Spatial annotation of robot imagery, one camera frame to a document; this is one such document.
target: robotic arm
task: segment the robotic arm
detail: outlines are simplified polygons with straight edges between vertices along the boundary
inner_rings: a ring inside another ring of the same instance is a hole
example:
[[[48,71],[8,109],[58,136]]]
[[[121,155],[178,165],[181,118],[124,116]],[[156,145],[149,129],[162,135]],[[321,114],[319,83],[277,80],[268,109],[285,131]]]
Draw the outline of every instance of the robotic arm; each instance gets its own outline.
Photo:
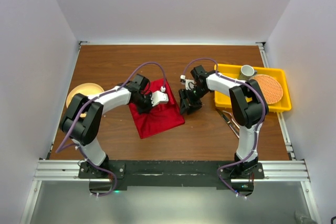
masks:
[[[230,96],[234,118],[240,125],[239,144],[235,153],[235,161],[243,160],[254,149],[255,133],[256,137],[258,137],[259,129],[262,125],[262,123],[258,125],[258,122],[262,117],[263,104],[247,86],[221,78],[216,74],[215,70],[207,72],[202,66],[198,66],[193,68],[191,74],[194,80],[186,80],[185,76],[181,76],[181,82],[185,85],[185,89],[179,90],[180,113],[191,114],[199,110],[202,107],[200,98],[208,92],[218,91]],[[265,104],[267,114],[267,103],[258,82],[249,80],[246,83],[259,93]],[[253,154],[241,163],[237,170],[240,172],[247,170],[257,165],[257,163],[258,153],[257,150],[254,150]]]
[[[117,92],[111,92],[101,96],[90,103],[84,110],[86,116],[76,122],[70,138],[74,143],[79,145],[83,154],[96,166],[109,170],[109,158],[101,149],[97,140],[100,120],[103,114],[118,106],[127,105],[129,103],[136,105],[139,114],[149,113],[154,106],[168,102],[167,94],[161,91],[144,93],[144,89],[149,82],[149,79],[138,74],[133,81],[130,81],[123,88],[119,89],[120,86],[114,87],[113,90],[117,91],[118,89]],[[60,129],[63,132],[68,132],[80,108],[96,96],[99,96],[99,94],[88,97],[82,94],[76,94],[60,121]],[[104,173],[98,170],[96,171],[97,177],[104,175]]]

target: white wall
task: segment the white wall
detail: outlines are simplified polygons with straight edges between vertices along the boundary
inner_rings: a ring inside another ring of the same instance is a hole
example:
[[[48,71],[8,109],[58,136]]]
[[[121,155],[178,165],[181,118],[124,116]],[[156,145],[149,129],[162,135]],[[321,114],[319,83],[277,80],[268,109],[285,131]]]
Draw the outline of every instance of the white wall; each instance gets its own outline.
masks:
[[[266,41],[289,0],[57,0],[79,40]]]
[[[323,223],[336,216],[335,40],[336,0],[291,0],[266,43],[270,65],[286,71],[293,106],[286,123]]]
[[[0,223],[19,223],[57,127],[76,40],[56,0],[0,0]]]

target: yellow plastic bin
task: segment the yellow plastic bin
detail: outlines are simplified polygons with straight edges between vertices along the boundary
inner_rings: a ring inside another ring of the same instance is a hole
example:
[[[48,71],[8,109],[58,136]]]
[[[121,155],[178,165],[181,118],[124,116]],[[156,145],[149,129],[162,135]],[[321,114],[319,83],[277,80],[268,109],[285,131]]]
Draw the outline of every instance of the yellow plastic bin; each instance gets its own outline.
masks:
[[[241,66],[238,65],[226,65],[226,64],[218,64],[218,71],[222,74],[229,76],[231,78],[238,78]],[[275,78],[282,86],[283,97],[281,100],[275,104],[269,105],[270,112],[283,112],[289,111],[292,108],[289,98],[289,92],[286,82],[285,72],[282,69],[277,68],[259,68],[253,67],[258,71],[258,74],[267,74]],[[217,107],[221,108],[232,108],[230,97],[215,91],[215,104]]]

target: brown wooden tabletop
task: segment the brown wooden tabletop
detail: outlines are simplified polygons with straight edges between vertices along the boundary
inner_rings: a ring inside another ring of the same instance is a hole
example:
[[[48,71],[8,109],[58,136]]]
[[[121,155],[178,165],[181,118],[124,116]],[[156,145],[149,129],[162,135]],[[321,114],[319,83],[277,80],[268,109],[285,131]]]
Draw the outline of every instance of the brown wooden tabletop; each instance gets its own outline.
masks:
[[[104,90],[111,89],[124,82],[138,65],[157,61],[165,69],[169,85],[179,102],[180,75],[191,60],[200,57],[211,57],[224,64],[263,66],[257,46],[82,46],[69,92],[86,82],[99,84]],[[200,61],[193,67],[198,65],[209,70],[214,67],[207,61]],[[191,69],[188,69],[187,77],[191,77]],[[162,78],[155,65],[145,66],[139,73],[152,81]],[[102,117],[99,143],[110,159],[233,160],[238,139],[216,112],[214,93],[208,93],[202,102],[203,108],[185,116],[184,125],[145,139],[139,138],[128,106],[120,106]],[[82,159],[74,148],[55,153],[64,136],[58,130],[50,159]],[[258,153],[260,160],[288,160],[275,113],[266,116],[260,131]]]

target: folded red fabric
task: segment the folded red fabric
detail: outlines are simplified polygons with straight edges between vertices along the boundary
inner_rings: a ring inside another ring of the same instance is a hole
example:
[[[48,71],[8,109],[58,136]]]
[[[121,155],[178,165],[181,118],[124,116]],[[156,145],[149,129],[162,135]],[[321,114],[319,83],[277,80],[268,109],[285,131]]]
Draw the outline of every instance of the folded red fabric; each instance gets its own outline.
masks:
[[[155,92],[160,90],[162,85],[163,79],[152,81],[149,90]],[[169,102],[155,106],[149,114],[143,113],[140,115],[136,109],[137,106],[133,103],[129,104],[136,129],[141,139],[184,124],[184,118],[180,115],[179,105],[168,83],[166,83],[165,93],[168,95]]]

